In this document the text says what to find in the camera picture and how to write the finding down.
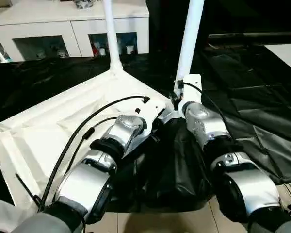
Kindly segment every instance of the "white frame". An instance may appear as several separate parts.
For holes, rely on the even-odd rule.
[[[174,86],[174,92],[178,98],[180,98],[182,92],[178,87],[178,81],[183,80],[184,76],[190,74],[191,71],[196,39],[200,20],[203,14],[204,2],[205,0],[190,0]]]
[[[70,21],[49,23],[28,23],[0,26],[0,42],[13,62],[24,61],[14,38],[61,36],[70,57],[80,57],[81,53]]]
[[[92,47],[89,36],[91,34],[105,34],[106,21],[102,20],[85,20],[72,21],[73,31],[75,33],[82,57],[92,57]],[[149,18],[118,18],[114,19],[116,33],[137,34],[138,53],[149,53]]]

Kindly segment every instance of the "white metal bracket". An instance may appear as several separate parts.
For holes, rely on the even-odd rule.
[[[188,74],[188,75],[184,76],[183,82],[192,84],[193,86],[196,86],[197,88],[202,90],[202,81],[201,81],[200,74]],[[189,85],[184,85],[182,99],[178,105],[179,115],[182,118],[185,118],[184,112],[182,110],[183,106],[188,102],[202,103],[201,96],[202,96],[202,94],[199,91],[197,91],[195,88],[193,88]]]
[[[140,135],[136,136],[135,139],[133,139],[125,155],[129,154],[132,150],[134,150],[138,145],[140,145],[143,141],[145,141],[149,137],[152,131],[153,121],[159,116],[159,114],[165,108],[166,103],[156,98],[151,98],[147,103],[140,106],[139,108],[140,112],[137,116],[145,120],[147,128],[144,129]]]

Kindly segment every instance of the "cable connector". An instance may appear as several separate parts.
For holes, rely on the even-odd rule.
[[[82,139],[83,140],[89,139],[93,135],[94,132],[95,132],[94,127],[89,128],[88,131],[82,136]]]
[[[149,100],[150,100],[150,97],[148,97],[148,96],[144,97],[144,103],[147,103]]]

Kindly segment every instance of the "white cabinet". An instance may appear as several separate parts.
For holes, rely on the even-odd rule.
[[[60,53],[69,57],[81,56],[70,22],[2,25],[0,42],[14,62]]]
[[[120,52],[148,53],[145,0],[113,0],[113,15]],[[0,14],[0,42],[12,61],[108,55],[106,33],[102,1],[77,9],[72,1],[22,0]]]

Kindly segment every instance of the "black cloth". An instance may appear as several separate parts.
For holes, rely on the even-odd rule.
[[[173,89],[178,56],[121,58],[126,72],[162,94]],[[0,121],[109,68],[107,58],[0,64]],[[231,133],[276,183],[291,182],[291,68],[264,47],[205,50],[191,73],[227,117]],[[213,109],[204,96],[202,102]],[[203,155],[183,120],[173,120],[124,158],[110,211],[184,211],[212,196]],[[0,174],[0,199],[9,201]]]

